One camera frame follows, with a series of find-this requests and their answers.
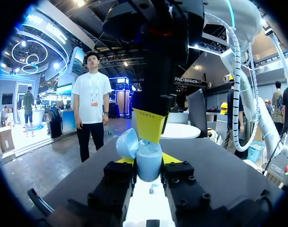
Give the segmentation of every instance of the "display screen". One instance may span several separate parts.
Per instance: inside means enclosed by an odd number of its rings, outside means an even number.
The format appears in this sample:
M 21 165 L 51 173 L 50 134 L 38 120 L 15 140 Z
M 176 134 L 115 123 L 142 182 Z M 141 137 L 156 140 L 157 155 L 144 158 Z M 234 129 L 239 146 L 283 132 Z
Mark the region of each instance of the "display screen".
M 58 87 L 56 92 L 57 92 L 57 94 L 69 93 L 72 91 L 72 87 L 73 87 L 72 84 Z
M 13 93 L 2 94 L 2 105 L 13 104 Z
M 71 59 L 71 61 L 73 61 L 72 73 L 75 73 L 79 76 L 82 74 L 81 69 L 83 59 L 84 59 L 84 52 L 82 51 L 82 49 L 77 48 L 75 57 Z

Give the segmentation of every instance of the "white table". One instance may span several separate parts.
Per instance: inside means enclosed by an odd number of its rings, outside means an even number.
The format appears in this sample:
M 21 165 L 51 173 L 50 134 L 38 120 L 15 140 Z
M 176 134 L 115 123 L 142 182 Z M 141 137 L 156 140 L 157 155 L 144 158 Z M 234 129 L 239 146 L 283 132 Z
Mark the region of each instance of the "white table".
M 167 123 L 161 139 L 193 139 L 201 134 L 195 126 L 187 124 Z

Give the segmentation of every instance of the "cable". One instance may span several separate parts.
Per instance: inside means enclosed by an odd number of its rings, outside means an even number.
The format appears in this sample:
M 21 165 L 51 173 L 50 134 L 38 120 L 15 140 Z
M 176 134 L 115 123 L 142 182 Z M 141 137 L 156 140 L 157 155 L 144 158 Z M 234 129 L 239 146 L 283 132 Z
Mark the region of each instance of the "cable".
M 272 202 L 269 199 L 269 197 L 266 196 L 266 195 L 262 195 L 261 197 L 257 198 L 255 201 L 257 202 L 257 201 L 260 201 L 260 200 L 265 200 L 266 201 L 266 203 L 268 204 L 268 207 L 269 207 L 269 213 L 271 213 L 272 212 Z
M 256 111 L 255 111 L 255 124 L 254 129 L 252 132 L 252 135 L 249 139 L 249 141 L 242 147 L 239 144 L 239 138 L 238 138 L 238 106 L 239 106 L 239 94 L 240 94 L 240 72 L 241 72 L 241 56 L 240 56 L 240 46 L 237 39 L 237 36 L 234 32 L 234 29 L 230 27 L 225 21 L 220 19 L 219 17 L 205 12 L 206 16 L 211 17 L 212 19 L 216 20 L 218 23 L 223 25 L 228 32 L 231 34 L 231 38 L 234 43 L 235 47 L 235 76 L 234 76 L 234 82 L 235 82 L 235 88 L 234 88 L 234 94 L 233 94 L 233 124 L 232 124 L 232 130 L 233 130 L 233 142 L 236 147 L 236 149 L 240 152 L 244 152 L 248 149 L 250 144 L 253 141 L 253 138 L 255 137 L 257 125 L 259 121 L 259 107 L 258 107 L 258 90 L 257 90 L 257 82 L 256 82 L 256 74 L 254 69 L 254 63 L 253 63 L 253 56 L 252 56 L 252 48 L 251 43 L 249 43 L 249 55 L 250 55 L 250 61 L 251 61 L 251 68 L 252 68 L 252 74 L 253 74 L 253 80 L 254 80 L 254 88 L 255 88 L 255 95 L 256 95 Z
M 248 70 L 248 71 L 249 71 L 249 73 L 250 73 L 250 79 L 251 79 L 251 84 L 252 84 L 253 97 L 256 98 L 256 97 L 255 97 L 255 92 L 254 92 L 254 84 L 253 84 L 253 80 L 252 80 L 251 70 Z
M 275 151 L 276 151 L 276 149 L 277 149 L 277 147 L 278 147 L 278 145 L 279 145 L 279 143 L 281 142 L 282 139 L 283 139 L 283 137 L 280 138 L 279 142 L 277 143 L 277 145 L 276 145 L 276 147 L 275 147 L 275 149 L 274 149 L 274 151 L 273 151 L 273 153 L 272 153 L 272 155 L 271 155 L 271 157 L 270 157 L 270 159 L 269 159 L 269 161 L 268 161 L 268 164 L 266 165 L 266 167 L 265 167 L 265 169 L 264 169 L 264 171 L 263 171 L 263 174 L 265 174 L 265 172 L 266 172 L 266 170 L 267 170 L 267 168 L 268 168 L 268 166 L 269 166 L 269 163 L 271 162 L 271 159 L 273 158 L 273 156 L 274 156 L 274 154 L 275 154 Z

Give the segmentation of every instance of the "man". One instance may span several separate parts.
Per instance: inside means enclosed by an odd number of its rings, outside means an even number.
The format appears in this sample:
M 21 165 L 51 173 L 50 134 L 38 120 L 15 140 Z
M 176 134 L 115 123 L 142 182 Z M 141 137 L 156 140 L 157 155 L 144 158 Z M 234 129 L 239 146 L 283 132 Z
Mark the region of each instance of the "man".
M 288 88 L 284 90 L 283 98 L 282 98 L 282 112 L 284 115 L 284 128 L 282 130 L 281 135 L 288 132 Z
M 229 76 L 229 81 L 231 84 L 231 89 L 228 92 L 228 97 L 227 97 L 227 103 L 228 103 L 228 114 L 227 114 L 227 135 L 223 143 L 223 147 L 231 152 L 232 154 L 235 153 L 235 146 L 234 146 L 234 141 L 233 141 L 233 129 L 232 129 L 232 124 L 233 124 L 233 93 L 234 93 L 234 79 L 230 75 Z M 244 120 L 243 120 L 243 104 L 242 104 L 242 99 L 239 96 L 239 105 L 238 105 L 238 128 L 239 132 L 243 133 L 244 132 Z
M 6 115 L 7 111 L 8 111 L 8 108 L 5 105 L 4 108 L 2 109 L 1 113 L 0 113 L 0 121 L 1 121 L 1 126 L 2 127 L 6 126 L 6 119 L 8 118 L 8 116 Z
M 274 114 L 273 122 L 278 131 L 278 134 L 281 135 L 282 129 L 284 127 L 284 116 L 282 114 L 282 91 L 281 83 L 279 81 L 275 82 L 276 91 L 273 93 L 272 103 L 274 105 Z
M 268 110 L 268 113 L 270 114 L 270 116 L 272 116 L 273 107 L 272 107 L 271 104 L 269 103 L 269 100 L 268 100 L 268 99 L 265 100 L 265 104 L 266 104 L 266 108 L 267 108 L 267 110 Z
M 30 119 L 32 136 L 34 136 L 34 131 L 33 131 L 33 111 L 32 111 L 32 105 L 34 105 L 34 96 L 32 95 L 31 91 L 32 91 L 32 87 L 31 87 L 31 85 L 29 85 L 27 87 L 27 92 L 25 93 L 25 96 L 23 98 L 23 105 L 25 106 L 25 131 L 26 131 L 26 136 L 28 136 L 28 134 L 27 134 L 28 119 Z
M 40 96 L 39 95 L 37 95 L 37 98 L 36 98 L 36 104 L 37 105 L 41 105 L 41 99 L 40 99 Z
M 91 52 L 86 56 L 85 62 L 89 72 L 79 76 L 72 89 L 75 123 L 82 162 L 89 158 L 90 133 L 96 150 L 104 145 L 103 126 L 108 122 L 109 93 L 111 92 L 108 77 L 98 72 L 99 56 Z

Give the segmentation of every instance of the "circular light ring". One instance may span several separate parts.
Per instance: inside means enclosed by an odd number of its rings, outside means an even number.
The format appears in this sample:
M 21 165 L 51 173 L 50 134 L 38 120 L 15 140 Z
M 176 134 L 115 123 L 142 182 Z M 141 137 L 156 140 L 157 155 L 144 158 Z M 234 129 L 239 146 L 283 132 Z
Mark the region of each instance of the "circular light ring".
M 36 71 L 34 71 L 34 72 L 26 71 L 26 70 L 24 70 L 25 66 L 33 66 L 36 69 Z M 23 67 L 21 67 L 21 71 L 28 73 L 28 74 L 36 73 L 36 72 L 38 72 L 38 66 L 36 64 L 27 64 L 27 65 L 24 65 Z
M 38 58 L 37 64 L 39 64 L 39 63 L 41 63 L 41 62 L 44 62 L 44 61 L 47 59 L 47 57 L 48 57 L 48 50 L 45 48 L 45 46 L 44 46 L 42 43 L 40 43 L 40 42 L 38 42 L 38 41 L 35 41 L 35 40 L 27 40 L 27 41 L 28 41 L 28 42 L 37 43 L 37 44 L 39 44 L 40 46 L 42 46 L 42 47 L 44 48 L 44 50 L 45 50 L 45 52 L 46 52 L 45 58 L 44 58 L 42 61 L 39 61 L 39 57 L 37 57 L 37 58 Z M 17 61 L 17 62 L 19 62 L 19 63 L 21 63 L 21 64 L 27 65 L 27 64 L 28 64 L 27 62 L 19 61 L 18 59 L 16 59 L 16 58 L 14 57 L 14 49 L 15 49 L 19 44 L 21 44 L 21 42 L 15 44 L 15 46 L 13 46 L 13 48 L 12 48 L 12 58 L 13 58 L 15 61 Z
M 36 27 L 34 27 L 34 26 L 26 25 L 26 24 L 23 24 L 23 26 L 29 26 L 29 27 L 32 27 L 32 28 L 36 28 Z M 37 39 L 37 40 L 40 41 L 41 43 L 46 42 L 46 43 L 44 43 L 44 44 L 45 44 L 46 46 L 50 47 L 53 51 L 55 51 L 55 52 L 63 59 L 63 61 L 64 61 L 64 63 L 65 63 L 65 66 L 64 66 L 61 70 L 59 70 L 55 75 L 53 75 L 51 78 L 53 78 L 53 77 L 56 76 L 57 74 L 59 74 L 59 77 L 60 77 L 60 76 L 62 76 L 62 75 L 66 72 L 66 70 L 68 69 L 68 53 L 67 53 L 67 51 L 65 50 L 65 48 L 64 48 L 62 45 L 59 44 L 59 42 L 58 42 L 57 40 L 55 40 L 54 38 L 50 37 L 48 34 L 45 33 L 47 36 L 49 36 L 50 38 L 52 38 L 56 43 L 58 43 L 58 45 L 63 49 L 63 51 L 65 52 L 65 54 L 66 54 L 66 56 L 67 56 L 67 60 L 65 59 L 65 57 L 62 55 L 62 53 L 61 53 L 57 48 L 55 48 L 53 45 L 51 45 L 51 44 L 48 43 L 47 41 L 45 41 L 45 40 L 43 40 L 43 39 L 41 39 L 41 38 L 39 38 L 39 37 L 37 37 L 37 36 L 35 36 L 35 35 L 33 35 L 33 34 L 29 34 L 29 33 L 27 33 L 27 32 L 19 31 L 19 34 L 29 36 L 29 37 L 31 37 L 31 38 L 33 38 L 33 39 Z
M 30 54 L 29 56 L 27 56 L 27 58 L 26 58 L 26 60 L 25 60 L 26 63 L 27 63 L 27 64 L 31 64 L 31 62 L 29 63 L 28 60 L 29 60 L 29 58 L 32 57 L 32 56 L 35 56 L 35 57 L 37 58 L 37 61 L 33 61 L 33 63 L 34 63 L 34 64 L 38 64 L 38 63 L 39 63 L 39 57 L 38 57 L 38 55 L 37 55 L 36 53 L 32 53 L 32 54 Z

